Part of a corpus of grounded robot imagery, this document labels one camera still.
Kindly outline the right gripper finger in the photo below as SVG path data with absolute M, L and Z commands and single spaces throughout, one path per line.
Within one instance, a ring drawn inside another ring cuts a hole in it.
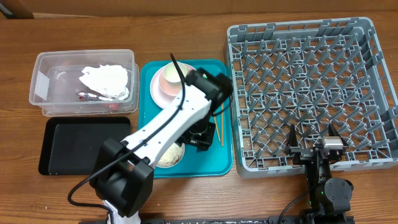
M 338 131 L 331 123 L 328 125 L 328 134 L 329 136 L 339 137 L 341 139 L 341 142 L 343 143 L 343 146 L 344 147 L 348 146 L 348 143 L 343 139 L 343 137 L 338 133 Z
M 298 141 L 296 137 L 296 130 L 295 130 L 295 125 L 291 124 L 290 125 L 290 132 L 289 136 L 287 138 L 287 145 L 286 148 L 291 148 L 291 147 L 298 147 Z

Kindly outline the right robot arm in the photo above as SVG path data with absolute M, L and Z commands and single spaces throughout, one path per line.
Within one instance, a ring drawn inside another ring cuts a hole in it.
M 328 135 L 322 138 L 320 144 L 301 148 L 295 126 L 290 125 L 284 153 L 293 157 L 295 165 L 305 166 L 308 190 L 283 209 L 277 223 L 354 223 L 354 217 L 346 215 L 351 209 L 354 186 L 347 179 L 333 177 L 330 170 L 330 163 L 340 161 L 347 147 L 348 143 L 329 124 Z M 307 195 L 311 207 L 301 210 L 297 216 L 285 218 L 285 212 Z

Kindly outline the red snack wrapper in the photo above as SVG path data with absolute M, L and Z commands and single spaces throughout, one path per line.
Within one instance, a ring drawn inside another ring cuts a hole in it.
M 113 103 L 112 98 L 107 98 L 104 96 L 99 96 L 93 93 L 87 93 L 84 91 L 78 91 L 76 93 L 79 97 L 80 100 L 85 100 L 85 101 L 107 101 L 105 104 L 105 107 L 108 107 L 112 110 L 118 110 L 119 109 L 119 103 Z

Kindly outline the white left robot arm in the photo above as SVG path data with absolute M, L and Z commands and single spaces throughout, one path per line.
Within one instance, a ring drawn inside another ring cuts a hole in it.
M 109 211 L 109 222 L 139 221 L 138 211 L 152 193 L 154 170 L 175 142 L 210 147 L 210 116 L 233 92 L 230 78 L 202 68 L 188 73 L 177 97 L 134 134 L 104 142 L 90 185 Z

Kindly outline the white tissue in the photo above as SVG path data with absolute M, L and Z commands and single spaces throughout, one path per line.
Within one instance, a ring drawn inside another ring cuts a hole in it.
M 85 67 L 81 72 L 83 76 L 79 80 L 82 84 L 105 98 L 125 100 L 129 96 L 128 70 L 121 65 Z

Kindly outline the wooden chopstick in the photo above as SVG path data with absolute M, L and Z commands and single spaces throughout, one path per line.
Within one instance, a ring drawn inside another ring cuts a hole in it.
M 213 117 L 213 120 L 214 120 L 214 123 L 215 123 L 215 129 L 216 129 L 218 140 L 219 140 L 219 142 L 221 142 L 221 136 L 220 136 L 220 131 L 219 131 L 219 128 L 218 128 L 218 122 L 217 122 L 216 116 Z
M 221 104 L 221 146 L 224 146 L 224 104 Z

